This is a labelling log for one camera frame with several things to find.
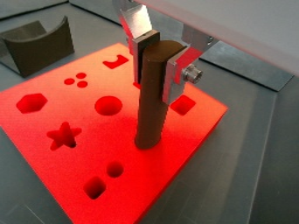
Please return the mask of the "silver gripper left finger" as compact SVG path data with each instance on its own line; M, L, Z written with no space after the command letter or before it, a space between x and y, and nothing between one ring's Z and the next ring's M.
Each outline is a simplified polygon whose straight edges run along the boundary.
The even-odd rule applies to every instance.
M160 32L152 27L147 7L133 0L112 0L123 25L129 53L133 56L135 82L141 81L143 51L160 40Z

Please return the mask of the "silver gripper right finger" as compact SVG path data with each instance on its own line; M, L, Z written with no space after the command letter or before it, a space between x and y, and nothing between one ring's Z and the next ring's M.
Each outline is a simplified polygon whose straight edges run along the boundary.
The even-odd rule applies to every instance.
M216 38L189 27L181 30L181 41L187 46L168 59L163 82L163 102L169 105L183 94L187 82L196 84L201 78L201 70L193 61L219 42Z

